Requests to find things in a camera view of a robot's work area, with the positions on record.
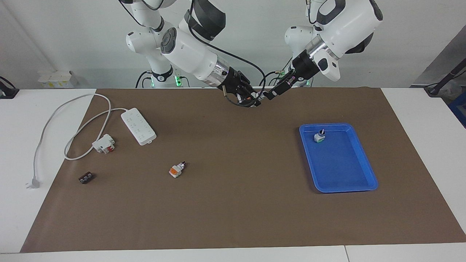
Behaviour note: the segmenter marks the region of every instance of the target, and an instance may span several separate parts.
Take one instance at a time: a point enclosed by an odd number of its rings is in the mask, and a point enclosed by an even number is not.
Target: brown paper mat
[[[158,138],[139,146],[114,112],[105,133],[116,150],[63,163],[22,252],[466,242],[380,89],[294,89],[253,109],[219,90],[98,93],[137,107]],[[105,109],[95,97],[85,120]],[[298,128],[339,122],[356,129],[377,190],[315,189]],[[168,170],[181,161],[174,179]],[[87,171],[97,178],[81,185]]]

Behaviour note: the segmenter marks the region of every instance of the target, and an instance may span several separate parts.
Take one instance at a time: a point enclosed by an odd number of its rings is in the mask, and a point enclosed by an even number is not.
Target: white power strip
[[[155,131],[136,108],[121,114],[121,118],[140,145],[150,144],[157,137]]]

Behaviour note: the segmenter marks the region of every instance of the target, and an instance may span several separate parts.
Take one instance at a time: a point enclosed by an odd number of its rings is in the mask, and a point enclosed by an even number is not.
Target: plastic tray
[[[314,135],[325,129],[325,140]],[[305,124],[299,128],[316,188],[322,193],[370,191],[378,182],[350,124]]]

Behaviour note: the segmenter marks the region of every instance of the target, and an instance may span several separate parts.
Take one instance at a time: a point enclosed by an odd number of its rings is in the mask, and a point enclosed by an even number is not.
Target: power plug
[[[94,149],[99,153],[108,154],[115,149],[115,141],[111,136],[105,134],[102,138],[92,143]]]
[[[37,179],[33,178],[31,183],[27,184],[27,188],[32,188],[32,189],[36,189],[36,188],[39,188],[40,187],[40,183]]]

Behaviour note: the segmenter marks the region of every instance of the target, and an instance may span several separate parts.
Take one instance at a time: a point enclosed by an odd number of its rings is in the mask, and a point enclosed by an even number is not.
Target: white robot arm
[[[128,48],[144,55],[151,66],[152,81],[156,87],[175,85],[173,67],[160,52],[162,36],[173,25],[166,22],[159,9],[171,6],[176,0],[120,0],[130,4],[134,19],[146,28],[145,32],[131,32],[126,36]]]
[[[225,27],[225,13],[210,0],[192,0],[191,9],[178,28],[165,22],[157,11],[176,0],[120,1],[131,4],[135,19],[149,28],[146,33],[130,33],[127,43],[131,50],[146,56],[157,81],[172,74],[172,63],[209,86],[223,90],[225,96],[236,95],[239,104],[247,107],[260,105],[265,97],[272,100],[318,72],[337,81],[338,60],[344,54],[364,51],[383,20],[374,0],[308,1],[307,16],[313,27],[291,27],[287,31],[285,41],[294,58],[289,72],[277,86],[259,96],[240,71],[197,39],[208,43]]]
[[[291,27],[285,34],[294,59],[288,74],[264,93],[270,100],[318,72],[339,80],[338,60],[363,52],[383,20],[374,0],[310,0],[307,16],[313,27]]]
[[[250,81],[192,35],[210,42],[225,28],[225,13],[210,0],[193,0],[192,14],[188,10],[178,28],[164,21],[158,12],[176,0],[120,1],[131,4],[135,20],[148,28],[147,32],[129,33],[126,42],[132,51],[147,58],[157,87],[173,84],[167,80],[173,73],[173,64],[209,86],[223,90],[225,95],[234,94],[239,105],[260,105]]]

